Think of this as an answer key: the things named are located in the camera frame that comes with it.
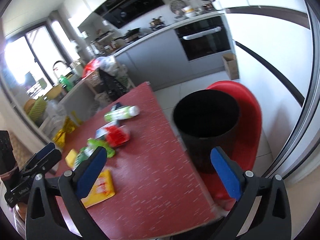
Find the red chair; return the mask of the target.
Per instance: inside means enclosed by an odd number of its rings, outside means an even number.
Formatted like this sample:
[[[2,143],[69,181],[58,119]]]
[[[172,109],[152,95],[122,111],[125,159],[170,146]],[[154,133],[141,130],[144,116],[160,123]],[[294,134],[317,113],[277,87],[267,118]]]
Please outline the red chair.
[[[251,170],[257,156],[262,127],[262,113],[257,99],[248,88],[234,81],[217,81],[207,88],[225,92],[235,98],[240,109],[238,123],[222,137],[220,146],[244,171]],[[199,175],[214,203],[226,211],[231,210],[235,200],[228,195],[217,173],[200,172]]]

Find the cardboard box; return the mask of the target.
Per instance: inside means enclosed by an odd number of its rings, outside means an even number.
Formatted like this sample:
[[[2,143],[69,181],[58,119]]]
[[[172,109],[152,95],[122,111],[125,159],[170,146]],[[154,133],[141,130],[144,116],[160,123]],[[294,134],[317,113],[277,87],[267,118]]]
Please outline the cardboard box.
[[[222,61],[225,71],[231,80],[239,79],[239,69],[236,55],[233,53],[226,53],[222,55]]]

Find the yellow sponge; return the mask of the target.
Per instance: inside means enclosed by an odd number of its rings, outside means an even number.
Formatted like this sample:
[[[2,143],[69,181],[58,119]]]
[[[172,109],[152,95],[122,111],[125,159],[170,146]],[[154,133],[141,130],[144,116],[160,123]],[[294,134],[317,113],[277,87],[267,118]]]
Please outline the yellow sponge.
[[[77,158],[78,153],[75,149],[71,149],[69,153],[65,157],[66,164],[69,168],[74,168],[75,160]]]

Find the black range hood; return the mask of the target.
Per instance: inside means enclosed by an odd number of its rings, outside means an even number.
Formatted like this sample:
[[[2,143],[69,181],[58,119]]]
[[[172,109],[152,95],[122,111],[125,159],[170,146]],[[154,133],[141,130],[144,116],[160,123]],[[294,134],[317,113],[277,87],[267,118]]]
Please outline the black range hood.
[[[120,29],[163,5],[163,0],[106,0],[94,12]]]

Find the white green Dettol bottle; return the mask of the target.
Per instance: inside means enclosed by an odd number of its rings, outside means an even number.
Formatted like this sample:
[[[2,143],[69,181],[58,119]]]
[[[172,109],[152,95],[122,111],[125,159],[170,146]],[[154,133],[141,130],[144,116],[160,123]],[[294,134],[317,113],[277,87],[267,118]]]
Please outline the white green Dettol bottle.
[[[86,161],[94,152],[89,146],[80,149],[80,152],[76,155],[73,170],[75,170],[83,161]]]

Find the gold foil bag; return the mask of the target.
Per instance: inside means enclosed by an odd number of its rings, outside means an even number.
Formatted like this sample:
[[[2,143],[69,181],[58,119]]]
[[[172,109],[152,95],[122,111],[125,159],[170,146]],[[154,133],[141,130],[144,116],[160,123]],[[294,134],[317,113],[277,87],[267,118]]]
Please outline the gold foil bag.
[[[67,116],[62,128],[53,137],[53,142],[55,145],[63,149],[66,143],[66,135],[71,134],[76,128],[77,125],[75,122]]]

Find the black trash bin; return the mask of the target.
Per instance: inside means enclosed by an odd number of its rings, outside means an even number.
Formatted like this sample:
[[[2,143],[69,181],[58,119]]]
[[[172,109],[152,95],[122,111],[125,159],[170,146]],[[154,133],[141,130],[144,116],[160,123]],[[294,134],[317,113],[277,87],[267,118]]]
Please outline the black trash bin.
[[[235,98],[219,90],[198,90],[177,103],[172,119],[199,172],[215,173],[210,161],[213,148],[221,147],[231,155],[239,116]]]

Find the yellow snack bag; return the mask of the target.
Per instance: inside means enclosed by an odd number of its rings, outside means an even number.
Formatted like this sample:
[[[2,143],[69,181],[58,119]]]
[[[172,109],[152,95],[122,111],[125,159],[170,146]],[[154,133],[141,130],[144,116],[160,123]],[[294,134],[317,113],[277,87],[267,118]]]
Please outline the yellow snack bag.
[[[104,168],[96,179],[87,197],[82,198],[85,208],[99,204],[116,194],[114,190],[111,171]]]

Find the green snack wrapper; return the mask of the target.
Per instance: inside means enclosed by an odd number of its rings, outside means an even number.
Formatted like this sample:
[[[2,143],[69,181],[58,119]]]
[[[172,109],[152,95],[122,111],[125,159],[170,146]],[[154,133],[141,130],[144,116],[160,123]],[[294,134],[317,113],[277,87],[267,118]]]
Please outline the green snack wrapper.
[[[108,158],[112,158],[116,154],[116,151],[105,140],[89,138],[87,140],[87,147],[91,150],[96,150],[98,147],[103,147],[106,150]]]

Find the green white tube bottle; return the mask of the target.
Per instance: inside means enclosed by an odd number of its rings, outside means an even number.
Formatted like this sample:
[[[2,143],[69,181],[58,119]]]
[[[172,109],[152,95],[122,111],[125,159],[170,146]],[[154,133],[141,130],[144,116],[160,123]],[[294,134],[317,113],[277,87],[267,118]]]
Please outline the green white tube bottle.
[[[118,121],[118,120],[127,120],[135,116],[138,116],[140,109],[138,106],[125,106],[119,109],[110,111],[104,115],[104,120],[106,122]]]

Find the red snack wrapper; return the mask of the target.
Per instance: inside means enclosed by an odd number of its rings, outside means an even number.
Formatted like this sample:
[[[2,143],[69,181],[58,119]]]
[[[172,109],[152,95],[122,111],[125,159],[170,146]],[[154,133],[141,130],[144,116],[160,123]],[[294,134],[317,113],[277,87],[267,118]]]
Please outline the red snack wrapper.
[[[130,140],[130,132],[125,126],[103,126],[96,131],[95,138],[106,141],[112,148],[117,148]]]

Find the black built-in oven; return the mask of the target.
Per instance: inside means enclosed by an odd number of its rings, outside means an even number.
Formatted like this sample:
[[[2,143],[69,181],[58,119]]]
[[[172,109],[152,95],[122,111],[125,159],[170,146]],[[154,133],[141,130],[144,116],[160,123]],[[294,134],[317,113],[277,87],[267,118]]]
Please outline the black built-in oven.
[[[231,48],[220,16],[186,24],[175,32],[189,61]]]

